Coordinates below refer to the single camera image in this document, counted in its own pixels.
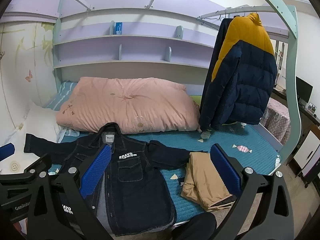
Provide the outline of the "folded khaki trousers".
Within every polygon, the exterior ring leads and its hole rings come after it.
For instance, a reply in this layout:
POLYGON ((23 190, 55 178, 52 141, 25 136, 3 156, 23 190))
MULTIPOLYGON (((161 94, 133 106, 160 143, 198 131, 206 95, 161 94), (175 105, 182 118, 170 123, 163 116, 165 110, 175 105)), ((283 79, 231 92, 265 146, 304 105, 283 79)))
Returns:
POLYGON ((206 152, 189 154, 181 196, 199 204, 206 212, 230 208, 236 200, 206 152))

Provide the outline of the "metal clothes rail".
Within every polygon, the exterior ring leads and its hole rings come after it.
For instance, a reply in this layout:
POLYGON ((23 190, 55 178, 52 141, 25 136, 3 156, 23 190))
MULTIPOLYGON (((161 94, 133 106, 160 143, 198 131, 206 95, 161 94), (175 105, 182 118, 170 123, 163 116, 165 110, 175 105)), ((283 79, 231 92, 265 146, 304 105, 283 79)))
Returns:
POLYGON ((206 25, 210 28, 218 30, 223 19, 233 18, 236 16, 244 15, 245 13, 252 13, 252 12, 275 13, 275 10, 269 5, 262 5, 262 6, 242 5, 236 8, 227 8, 227 9, 211 12, 208 14, 204 14, 204 15, 198 16, 196 20, 200 22, 202 25, 206 25))

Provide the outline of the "blue striped pillow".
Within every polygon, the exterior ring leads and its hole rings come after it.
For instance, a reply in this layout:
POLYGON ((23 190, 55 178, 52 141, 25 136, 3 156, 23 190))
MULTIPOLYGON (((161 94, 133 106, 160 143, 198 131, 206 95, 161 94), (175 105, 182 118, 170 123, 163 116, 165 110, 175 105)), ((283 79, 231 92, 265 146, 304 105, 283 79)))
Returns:
POLYGON ((76 87, 77 82, 63 81, 59 88, 57 94, 55 94, 44 106, 44 108, 52 109, 54 111, 59 111, 62 104, 66 102, 73 89, 76 87))

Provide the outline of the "pink dotted cloth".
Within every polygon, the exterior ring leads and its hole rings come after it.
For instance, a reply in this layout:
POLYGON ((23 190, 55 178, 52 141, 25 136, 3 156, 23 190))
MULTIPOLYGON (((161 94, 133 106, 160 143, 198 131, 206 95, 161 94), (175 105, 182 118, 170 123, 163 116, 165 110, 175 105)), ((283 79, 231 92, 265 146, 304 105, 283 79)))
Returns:
POLYGON ((286 106, 270 98, 260 123, 282 145, 286 144, 291 133, 290 115, 286 106))

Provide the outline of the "black monitor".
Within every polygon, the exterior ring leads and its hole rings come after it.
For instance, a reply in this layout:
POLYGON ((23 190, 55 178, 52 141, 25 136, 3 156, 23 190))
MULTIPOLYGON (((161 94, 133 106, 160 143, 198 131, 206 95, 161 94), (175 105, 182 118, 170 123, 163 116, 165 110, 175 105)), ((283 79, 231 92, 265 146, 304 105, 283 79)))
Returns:
POLYGON ((297 98, 299 100, 303 100, 304 102, 308 103, 312 93, 312 85, 305 82, 299 77, 296 77, 296 91, 297 91, 297 98))

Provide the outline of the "blue box on shelf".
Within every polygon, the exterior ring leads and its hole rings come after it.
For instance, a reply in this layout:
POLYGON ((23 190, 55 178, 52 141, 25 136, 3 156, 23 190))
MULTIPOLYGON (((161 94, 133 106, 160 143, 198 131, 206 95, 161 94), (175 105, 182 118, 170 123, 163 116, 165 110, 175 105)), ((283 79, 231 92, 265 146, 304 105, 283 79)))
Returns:
POLYGON ((114 35, 121 35, 123 32, 123 22, 116 22, 114 25, 114 35))

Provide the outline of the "dark denim jacket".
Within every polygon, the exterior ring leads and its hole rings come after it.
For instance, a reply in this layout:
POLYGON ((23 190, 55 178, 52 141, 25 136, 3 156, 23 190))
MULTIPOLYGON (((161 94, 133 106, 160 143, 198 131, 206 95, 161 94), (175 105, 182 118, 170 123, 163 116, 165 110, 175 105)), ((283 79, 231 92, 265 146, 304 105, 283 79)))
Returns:
POLYGON ((162 169, 175 170, 189 161, 190 150, 173 148, 161 142, 132 139, 122 134, 118 124, 105 124, 97 133, 73 142, 54 143, 33 134, 25 137, 25 153, 50 155, 61 172, 79 167, 106 146, 113 135, 111 160, 94 192, 86 197, 95 206, 103 227, 116 236, 162 231, 177 221, 177 211, 162 169))

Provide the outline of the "teal quilted bed sheet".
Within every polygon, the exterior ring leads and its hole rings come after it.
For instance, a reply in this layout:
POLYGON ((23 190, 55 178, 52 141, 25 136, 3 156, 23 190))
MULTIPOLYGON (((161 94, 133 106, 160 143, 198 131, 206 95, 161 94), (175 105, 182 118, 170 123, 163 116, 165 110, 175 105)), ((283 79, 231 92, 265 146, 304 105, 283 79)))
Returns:
MULTIPOLYGON (((240 124, 222 126, 219 131, 212 131, 210 137, 203 142, 200 142, 200 134, 197 131, 123 135, 145 142, 156 140, 165 146, 183 148, 191 152, 209 152, 214 144, 219 144, 228 156, 235 158, 242 166, 256 168, 262 174, 269 174, 273 170, 277 155, 276 150, 252 126, 240 124)), ((106 145, 111 147, 113 138, 113 135, 106 136, 106 145)), ((176 207, 176 222, 183 222, 200 213, 198 207, 178 196, 181 187, 169 178, 174 172, 183 175, 185 166, 175 170, 161 170, 176 207)))

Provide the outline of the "navy and yellow puffer jacket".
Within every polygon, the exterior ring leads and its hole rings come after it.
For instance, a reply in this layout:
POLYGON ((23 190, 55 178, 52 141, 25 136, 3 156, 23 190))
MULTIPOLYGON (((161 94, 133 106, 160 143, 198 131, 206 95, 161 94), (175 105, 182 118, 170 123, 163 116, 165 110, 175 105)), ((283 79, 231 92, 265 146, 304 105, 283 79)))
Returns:
POLYGON ((259 14, 223 19, 204 83, 200 130, 259 124, 276 75, 274 49, 259 14))

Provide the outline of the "white cabinet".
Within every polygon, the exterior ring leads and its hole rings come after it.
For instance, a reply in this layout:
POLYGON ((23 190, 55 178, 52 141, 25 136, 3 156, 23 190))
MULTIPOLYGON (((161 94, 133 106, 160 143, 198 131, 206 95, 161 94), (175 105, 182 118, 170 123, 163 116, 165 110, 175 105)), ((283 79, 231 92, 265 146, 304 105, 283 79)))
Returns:
POLYGON ((319 137, 309 131, 299 150, 294 156, 295 162, 301 168, 300 174, 306 176, 319 160, 319 137))

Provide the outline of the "purple wall shelf unit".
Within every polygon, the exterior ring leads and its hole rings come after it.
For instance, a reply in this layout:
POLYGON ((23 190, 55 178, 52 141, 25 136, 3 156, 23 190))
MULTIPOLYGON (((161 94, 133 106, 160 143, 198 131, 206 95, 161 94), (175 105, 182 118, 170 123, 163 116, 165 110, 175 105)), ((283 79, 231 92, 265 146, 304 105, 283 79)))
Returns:
MULTIPOLYGON (((198 16, 226 8, 209 0, 93 0, 85 9, 60 0, 53 54, 54 68, 114 62, 164 63, 208 68, 218 30, 198 16), (121 35, 114 35, 123 22, 121 35)), ((287 41, 289 31, 278 14, 258 12, 271 39, 287 41)))

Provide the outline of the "pink quilt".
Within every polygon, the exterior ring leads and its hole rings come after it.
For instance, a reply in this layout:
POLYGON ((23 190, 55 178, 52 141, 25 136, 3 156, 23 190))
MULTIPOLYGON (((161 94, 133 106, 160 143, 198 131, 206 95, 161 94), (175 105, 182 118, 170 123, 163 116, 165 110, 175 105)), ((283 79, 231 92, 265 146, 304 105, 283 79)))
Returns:
POLYGON ((124 134, 195 131, 199 108, 180 83, 154 77, 82 77, 56 120, 84 132, 97 132, 109 122, 124 134))

